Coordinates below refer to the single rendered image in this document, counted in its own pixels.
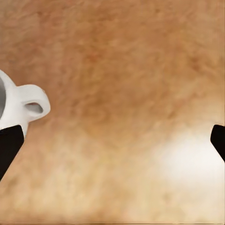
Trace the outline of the coffee cup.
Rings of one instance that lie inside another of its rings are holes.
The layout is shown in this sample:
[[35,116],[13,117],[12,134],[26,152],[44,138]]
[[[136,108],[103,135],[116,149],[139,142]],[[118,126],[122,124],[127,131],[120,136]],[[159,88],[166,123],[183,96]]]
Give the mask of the coffee cup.
[[[37,103],[30,105],[30,103]],[[46,116],[51,110],[49,99],[39,86],[16,86],[11,78],[0,70],[0,130],[21,125],[24,137],[29,123]]]

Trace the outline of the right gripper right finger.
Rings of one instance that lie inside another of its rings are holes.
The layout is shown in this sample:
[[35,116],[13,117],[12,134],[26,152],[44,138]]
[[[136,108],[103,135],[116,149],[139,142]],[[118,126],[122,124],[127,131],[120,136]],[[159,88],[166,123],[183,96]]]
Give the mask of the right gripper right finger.
[[225,126],[217,124],[214,125],[211,132],[210,142],[213,144],[221,158],[225,161]]

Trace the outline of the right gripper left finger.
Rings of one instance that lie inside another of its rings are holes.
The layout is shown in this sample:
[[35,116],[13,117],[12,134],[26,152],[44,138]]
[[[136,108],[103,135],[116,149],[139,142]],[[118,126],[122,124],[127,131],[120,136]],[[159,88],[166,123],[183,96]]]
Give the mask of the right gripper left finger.
[[24,143],[21,125],[0,130],[0,180]]

